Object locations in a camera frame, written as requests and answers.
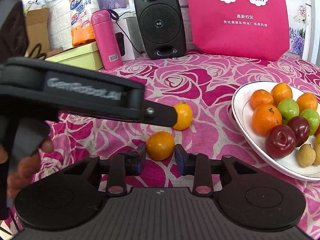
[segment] rose pattern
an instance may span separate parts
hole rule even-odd
[[[150,60],[141,56],[112,71],[100,70],[146,85],[148,100],[174,106],[183,100],[191,106],[194,119],[190,128],[176,131],[158,126],[115,122],[61,113],[59,122],[49,122],[53,154],[41,152],[41,171],[34,180],[44,178],[89,155],[109,158],[115,153],[137,148],[154,132],[171,133],[176,143],[188,152],[201,152],[220,159],[232,154],[298,187],[305,195],[307,208],[299,227],[313,239],[320,237],[320,182],[289,178],[266,164],[242,136],[232,115],[231,98],[236,89],[251,81],[286,82],[320,99],[320,70],[294,57],[282,56],[277,62],[208,55],[190,50],[180,58]],[[100,189],[106,187],[102,178]],[[212,176],[215,190],[221,188],[219,176]],[[155,162],[147,156],[145,169],[138,177],[127,178],[128,187],[192,187],[192,176],[180,176],[174,157]],[[6,223],[13,233],[11,219]]]

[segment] pink thermos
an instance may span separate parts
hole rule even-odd
[[[123,62],[113,31],[110,13],[107,10],[93,13],[91,23],[104,68],[111,70],[122,66]]]

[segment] human hand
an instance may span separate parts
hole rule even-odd
[[[41,149],[45,153],[54,151],[52,141],[47,138],[41,145]],[[0,145],[0,163],[5,163],[8,160],[7,152]],[[7,179],[8,196],[14,199],[20,190],[31,184],[32,175],[40,171],[40,155],[36,150],[32,156],[22,159],[18,164],[18,171],[10,174]]]

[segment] barcode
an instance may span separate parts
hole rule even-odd
[[[117,59],[118,59],[118,54],[113,54],[113,55],[109,56],[110,62],[115,61]]]

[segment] green box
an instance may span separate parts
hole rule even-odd
[[[67,49],[46,60],[89,70],[103,68],[102,59],[96,42]]]

